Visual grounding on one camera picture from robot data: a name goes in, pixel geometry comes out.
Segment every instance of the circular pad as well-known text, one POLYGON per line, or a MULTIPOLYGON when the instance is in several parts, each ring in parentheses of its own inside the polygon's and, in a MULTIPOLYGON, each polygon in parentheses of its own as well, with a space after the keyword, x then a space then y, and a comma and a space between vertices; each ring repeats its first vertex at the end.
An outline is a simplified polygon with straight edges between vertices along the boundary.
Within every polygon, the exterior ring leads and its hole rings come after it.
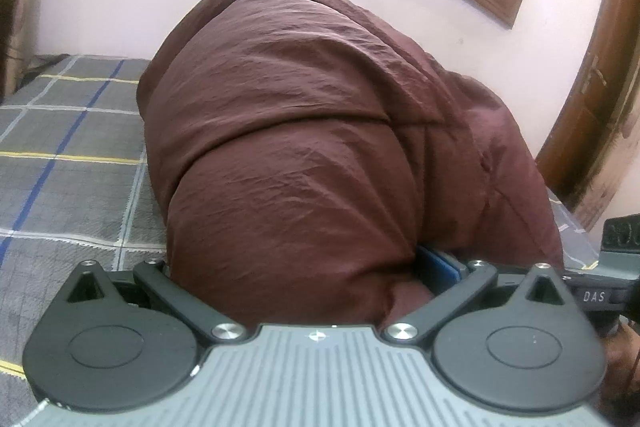
POLYGON ((78 333, 69 344, 74 360, 86 367, 110 369, 138 357, 144 344, 142 336, 122 326, 98 326, 78 333))
POLYGON ((167 395, 197 363, 191 330, 160 312, 109 299, 44 315, 22 358, 36 396, 115 412, 167 395))
POLYGON ((545 367, 562 352, 560 342, 552 334, 523 326, 494 331, 486 340, 486 347, 495 360, 521 369, 545 367))
POLYGON ((462 315, 433 344, 433 362, 467 396, 507 413, 553 412, 590 398, 604 350, 578 310, 507 304, 462 315))

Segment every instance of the plaid bedsheet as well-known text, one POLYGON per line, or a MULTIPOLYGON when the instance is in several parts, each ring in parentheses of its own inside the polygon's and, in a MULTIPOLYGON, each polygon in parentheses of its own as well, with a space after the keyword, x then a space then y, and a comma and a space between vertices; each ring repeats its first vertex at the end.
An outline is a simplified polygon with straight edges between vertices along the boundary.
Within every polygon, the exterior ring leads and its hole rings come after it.
POLYGON ((164 253, 135 97, 145 67, 69 57, 0 105, 0 427, 36 405, 22 349, 73 267, 164 253))
POLYGON ((592 270, 598 265, 600 250, 589 240, 589 234, 578 223, 558 197, 548 190, 549 202, 562 241, 564 266, 569 269, 592 270))

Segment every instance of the brown blanket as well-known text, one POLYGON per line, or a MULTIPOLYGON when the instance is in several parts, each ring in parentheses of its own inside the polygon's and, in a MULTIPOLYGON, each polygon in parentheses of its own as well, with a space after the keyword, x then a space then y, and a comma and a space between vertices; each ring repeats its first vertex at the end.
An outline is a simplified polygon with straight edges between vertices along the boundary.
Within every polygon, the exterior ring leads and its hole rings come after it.
POLYGON ((347 0, 202 0, 138 105, 172 277, 249 327, 386 325, 418 243, 562 264, 500 99, 347 0))

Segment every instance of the wooden door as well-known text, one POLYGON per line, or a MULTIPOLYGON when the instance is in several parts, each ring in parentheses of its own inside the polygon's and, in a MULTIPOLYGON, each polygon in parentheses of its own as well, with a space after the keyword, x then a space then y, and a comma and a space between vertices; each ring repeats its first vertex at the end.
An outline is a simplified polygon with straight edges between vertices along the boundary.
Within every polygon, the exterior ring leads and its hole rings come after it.
POLYGON ((574 190, 587 174, 612 126, 612 112, 630 67, 640 0, 602 0, 582 67, 540 154, 546 184, 572 207, 574 190))

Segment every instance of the ribbed gray surface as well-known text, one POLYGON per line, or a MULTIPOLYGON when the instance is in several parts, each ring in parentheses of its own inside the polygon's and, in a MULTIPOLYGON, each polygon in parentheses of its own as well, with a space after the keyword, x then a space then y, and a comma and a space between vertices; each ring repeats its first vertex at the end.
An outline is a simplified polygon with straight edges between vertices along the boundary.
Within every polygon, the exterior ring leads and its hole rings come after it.
POLYGON ((453 394, 416 349, 370 328, 268 326, 217 347, 190 383, 151 406, 113 415, 53 405, 28 427, 602 427, 588 407, 544 418, 486 411, 453 394))

